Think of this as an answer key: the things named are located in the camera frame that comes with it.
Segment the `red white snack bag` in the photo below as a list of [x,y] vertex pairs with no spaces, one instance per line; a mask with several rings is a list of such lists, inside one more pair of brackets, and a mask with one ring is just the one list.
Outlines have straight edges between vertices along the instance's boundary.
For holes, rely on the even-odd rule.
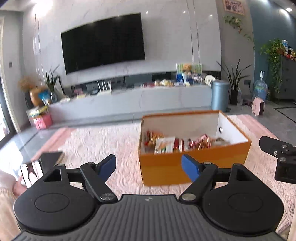
[[181,153],[184,151],[184,140],[181,138],[175,138],[173,152]]

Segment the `orange nut snack packet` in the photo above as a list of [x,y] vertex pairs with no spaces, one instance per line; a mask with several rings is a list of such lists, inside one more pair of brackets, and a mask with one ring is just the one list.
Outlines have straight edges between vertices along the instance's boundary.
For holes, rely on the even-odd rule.
[[154,131],[147,131],[146,132],[146,140],[145,140],[145,147],[147,148],[154,148],[156,145],[156,141],[160,138],[163,138],[164,135],[159,132]]

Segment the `black television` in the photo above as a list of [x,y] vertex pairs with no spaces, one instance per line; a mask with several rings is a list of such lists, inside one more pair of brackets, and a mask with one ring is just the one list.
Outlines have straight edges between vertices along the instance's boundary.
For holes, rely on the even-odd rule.
[[67,74],[93,67],[145,60],[140,13],[95,21],[61,33]]

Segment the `white breadstick snack pack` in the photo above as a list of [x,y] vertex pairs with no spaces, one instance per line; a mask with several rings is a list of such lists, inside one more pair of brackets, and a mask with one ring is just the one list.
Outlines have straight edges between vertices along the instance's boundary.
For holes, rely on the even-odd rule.
[[176,137],[164,137],[156,140],[154,154],[169,154],[174,150]]

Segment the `blue-grey trash can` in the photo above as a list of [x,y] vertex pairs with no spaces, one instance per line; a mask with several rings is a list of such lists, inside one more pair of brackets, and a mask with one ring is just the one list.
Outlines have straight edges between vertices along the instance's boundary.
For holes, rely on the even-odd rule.
[[211,109],[225,112],[228,108],[230,83],[224,80],[215,80],[211,83]]

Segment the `blue water jug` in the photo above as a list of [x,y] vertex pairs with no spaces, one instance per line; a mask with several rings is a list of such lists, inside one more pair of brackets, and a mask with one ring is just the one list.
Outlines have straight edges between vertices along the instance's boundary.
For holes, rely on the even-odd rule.
[[264,71],[261,71],[259,80],[256,80],[253,85],[253,99],[259,97],[263,101],[266,101],[267,93],[268,85],[264,81]]

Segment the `potted plant by wall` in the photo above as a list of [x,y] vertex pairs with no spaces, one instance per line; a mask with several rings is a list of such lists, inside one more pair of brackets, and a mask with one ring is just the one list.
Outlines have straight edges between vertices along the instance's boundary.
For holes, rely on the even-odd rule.
[[221,67],[222,71],[224,73],[226,73],[227,79],[230,83],[231,90],[230,90],[230,102],[229,103],[231,105],[237,105],[239,83],[244,78],[249,77],[249,75],[243,75],[243,72],[252,66],[252,64],[250,64],[250,65],[247,65],[245,68],[240,68],[239,67],[240,61],[241,61],[241,59],[239,58],[235,68],[233,66],[228,68],[227,65],[222,65],[221,63],[217,62],[218,65]]

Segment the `teddy bear gift box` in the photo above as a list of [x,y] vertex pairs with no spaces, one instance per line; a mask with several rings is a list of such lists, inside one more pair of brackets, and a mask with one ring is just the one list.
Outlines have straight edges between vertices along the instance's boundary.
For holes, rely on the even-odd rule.
[[201,63],[181,63],[176,64],[177,83],[183,85],[201,84],[202,79],[202,64]]

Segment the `clear braised meat packet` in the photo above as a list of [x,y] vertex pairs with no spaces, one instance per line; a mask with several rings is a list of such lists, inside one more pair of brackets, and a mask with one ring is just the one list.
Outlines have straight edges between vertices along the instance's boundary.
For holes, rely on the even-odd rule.
[[227,146],[230,142],[223,139],[223,138],[212,138],[211,139],[211,146]]

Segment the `framed wall picture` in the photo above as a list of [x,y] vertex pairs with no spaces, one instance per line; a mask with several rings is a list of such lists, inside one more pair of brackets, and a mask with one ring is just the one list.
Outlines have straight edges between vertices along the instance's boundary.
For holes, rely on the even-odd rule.
[[237,0],[223,0],[225,11],[238,14],[245,15],[244,6],[241,1]]

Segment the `golden gourd vase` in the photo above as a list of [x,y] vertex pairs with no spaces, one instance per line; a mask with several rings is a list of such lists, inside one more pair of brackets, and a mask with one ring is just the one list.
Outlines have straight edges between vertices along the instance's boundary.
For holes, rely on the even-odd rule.
[[44,92],[45,90],[47,90],[48,88],[46,86],[40,86],[40,87],[35,87],[32,88],[29,91],[30,94],[30,98],[32,101],[32,104],[34,105],[34,107],[42,107],[44,106],[43,101],[40,99],[39,94],[41,92]]

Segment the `pink storage box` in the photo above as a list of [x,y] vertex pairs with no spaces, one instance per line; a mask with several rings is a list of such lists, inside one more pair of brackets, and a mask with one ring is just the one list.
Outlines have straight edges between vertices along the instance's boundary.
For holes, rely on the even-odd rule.
[[48,129],[53,124],[49,113],[33,118],[33,122],[38,130]]

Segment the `red fries snack bag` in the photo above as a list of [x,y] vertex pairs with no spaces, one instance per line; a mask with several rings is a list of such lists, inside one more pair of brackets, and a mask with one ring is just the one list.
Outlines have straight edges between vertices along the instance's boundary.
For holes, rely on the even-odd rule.
[[203,150],[203,149],[209,149],[211,147],[211,139],[207,134],[203,134],[200,137],[191,140],[189,142],[189,148],[191,150]]

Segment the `grey TV console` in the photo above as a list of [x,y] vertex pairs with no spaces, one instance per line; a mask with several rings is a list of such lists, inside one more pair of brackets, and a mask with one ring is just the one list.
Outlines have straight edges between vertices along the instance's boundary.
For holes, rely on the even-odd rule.
[[60,101],[49,110],[54,123],[131,120],[147,113],[210,109],[211,100],[208,85],[137,87]]

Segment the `grey side cabinet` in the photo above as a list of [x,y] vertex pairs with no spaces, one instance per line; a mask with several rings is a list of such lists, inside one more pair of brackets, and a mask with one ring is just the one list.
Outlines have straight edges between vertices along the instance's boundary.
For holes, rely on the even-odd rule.
[[271,100],[295,100],[295,61],[281,56],[281,68],[278,72],[281,83],[272,80],[270,92]]

